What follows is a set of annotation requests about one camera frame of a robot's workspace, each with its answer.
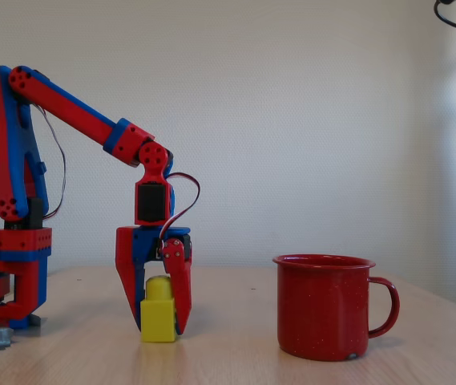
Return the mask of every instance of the red enamel mug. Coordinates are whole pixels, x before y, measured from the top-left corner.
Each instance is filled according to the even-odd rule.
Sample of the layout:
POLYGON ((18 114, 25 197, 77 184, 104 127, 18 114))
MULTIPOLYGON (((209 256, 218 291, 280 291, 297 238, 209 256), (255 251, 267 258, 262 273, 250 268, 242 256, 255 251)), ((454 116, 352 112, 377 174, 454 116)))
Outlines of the red enamel mug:
POLYGON ((365 354, 369 338, 397 321, 397 289, 384 278, 369 276, 375 263, 323 254, 282 255, 277 266, 277 339, 283 351, 318 361, 342 361, 365 354), (369 284, 388 288, 391 312, 381 327, 369 331, 369 284))

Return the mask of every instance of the red and blue robotic arm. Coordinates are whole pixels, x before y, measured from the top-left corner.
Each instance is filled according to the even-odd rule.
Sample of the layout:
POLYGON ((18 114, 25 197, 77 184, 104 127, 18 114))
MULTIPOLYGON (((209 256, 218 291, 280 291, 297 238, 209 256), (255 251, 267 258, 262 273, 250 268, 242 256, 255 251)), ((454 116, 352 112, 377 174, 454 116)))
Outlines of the red and blue robotic arm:
POLYGON ((160 260, 170 275, 176 304, 176 331, 182 334, 192 308, 189 229, 169 228, 176 218, 174 192, 167 178, 172 154, 154 136, 128 120, 114 123, 28 67, 0 67, 0 322, 26 327, 46 301, 51 229, 43 227, 49 204, 44 173, 30 117, 30 105, 63 120, 125 164, 143 164, 135 185, 135 224, 117 231, 115 265, 140 328, 144 265, 160 260), (9 274, 14 300, 3 303, 9 274))

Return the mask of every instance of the wooden table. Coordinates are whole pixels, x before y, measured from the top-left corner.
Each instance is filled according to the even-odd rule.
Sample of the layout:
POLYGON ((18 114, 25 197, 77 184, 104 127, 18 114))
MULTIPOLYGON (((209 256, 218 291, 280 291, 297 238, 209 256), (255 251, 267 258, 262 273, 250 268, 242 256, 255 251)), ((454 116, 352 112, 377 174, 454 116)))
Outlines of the wooden table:
MULTIPOLYGON (((51 276, 36 312, 42 328, 16 333, 0 351, 0 384, 456 384, 456 305, 387 274, 401 294, 398 322, 365 357, 343 363, 279 349, 275 269, 196 267, 192 275, 194 308, 172 344, 139 341, 114 268, 51 276)), ((386 289, 373 287, 371 326, 388 311, 386 289)))

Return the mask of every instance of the yellow block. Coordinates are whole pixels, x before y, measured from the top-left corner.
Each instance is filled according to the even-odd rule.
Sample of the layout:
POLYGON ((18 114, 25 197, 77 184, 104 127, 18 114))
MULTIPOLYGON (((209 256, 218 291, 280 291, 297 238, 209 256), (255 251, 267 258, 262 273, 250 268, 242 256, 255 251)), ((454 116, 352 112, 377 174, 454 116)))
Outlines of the yellow block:
POLYGON ((167 276, 149 278, 146 299, 140 303, 142 342, 174 342, 174 313, 171 279, 167 276))

